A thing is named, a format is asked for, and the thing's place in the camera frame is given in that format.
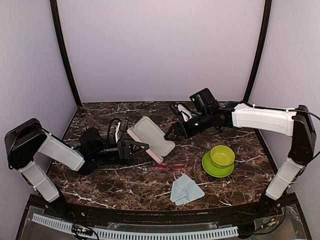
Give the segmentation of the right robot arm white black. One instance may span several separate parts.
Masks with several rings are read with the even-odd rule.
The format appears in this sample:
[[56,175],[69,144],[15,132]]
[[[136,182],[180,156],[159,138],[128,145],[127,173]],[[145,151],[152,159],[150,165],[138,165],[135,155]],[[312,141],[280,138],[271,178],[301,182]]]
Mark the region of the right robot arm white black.
[[312,121],[314,114],[305,105],[274,108],[245,101],[227,101],[221,105],[208,88],[191,95],[190,100],[197,110],[196,116],[172,124],[164,135],[165,140],[182,141],[209,128],[221,127],[252,128],[292,138],[287,159],[265,190],[266,198],[255,205],[255,213],[260,217],[266,217],[274,210],[274,201],[318,156],[315,153],[317,134]]

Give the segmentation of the pink translucent sunglasses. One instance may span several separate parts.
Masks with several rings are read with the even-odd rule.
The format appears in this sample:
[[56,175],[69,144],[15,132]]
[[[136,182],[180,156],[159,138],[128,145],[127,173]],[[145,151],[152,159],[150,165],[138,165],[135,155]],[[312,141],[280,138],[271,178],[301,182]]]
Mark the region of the pink translucent sunglasses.
[[154,166],[157,170],[167,171],[169,169],[173,171],[184,171],[187,167],[185,163],[177,163],[177,164],[168,164],[168,163],[154,163]]

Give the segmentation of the pink glasses case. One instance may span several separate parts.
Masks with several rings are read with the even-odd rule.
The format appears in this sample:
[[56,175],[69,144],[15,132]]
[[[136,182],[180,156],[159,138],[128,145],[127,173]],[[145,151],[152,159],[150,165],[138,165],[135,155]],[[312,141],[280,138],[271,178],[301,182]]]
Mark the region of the pink glasses case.
[[173,141],[165,140],[165,132],[148,116],[143,116],[133,127],[129,127],[127,133],[134,141],[149,145],[146,153],[156,163],[162,163],[176,146]]

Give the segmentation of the light blue cloth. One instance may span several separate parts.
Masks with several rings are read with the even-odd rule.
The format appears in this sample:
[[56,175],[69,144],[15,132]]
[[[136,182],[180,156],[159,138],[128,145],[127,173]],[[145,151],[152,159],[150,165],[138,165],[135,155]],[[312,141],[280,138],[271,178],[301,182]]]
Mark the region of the light blue cloth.
[[205,192],[186,174],[182,174],[172,183],[170,201],[177,206],[188,204],[204,196]]

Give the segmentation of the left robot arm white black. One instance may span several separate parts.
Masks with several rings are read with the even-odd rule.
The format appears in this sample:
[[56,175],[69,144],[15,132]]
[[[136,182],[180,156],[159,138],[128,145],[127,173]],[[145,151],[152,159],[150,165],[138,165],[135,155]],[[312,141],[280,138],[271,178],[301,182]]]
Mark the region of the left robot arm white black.
[[12,129],[4,138],[9,169],[19,171],[44,200],[51,203],[51,210],[60,218],[67,218],[71,208],[35,161],[36,154],[55,160],[79,175],[88,176],[102,165],[126,165],[149,149],[147,143],[130,139],[111,142],[94,127],[85,130],[79,142],[78,148],[69,146],[44,129],[36,118]]

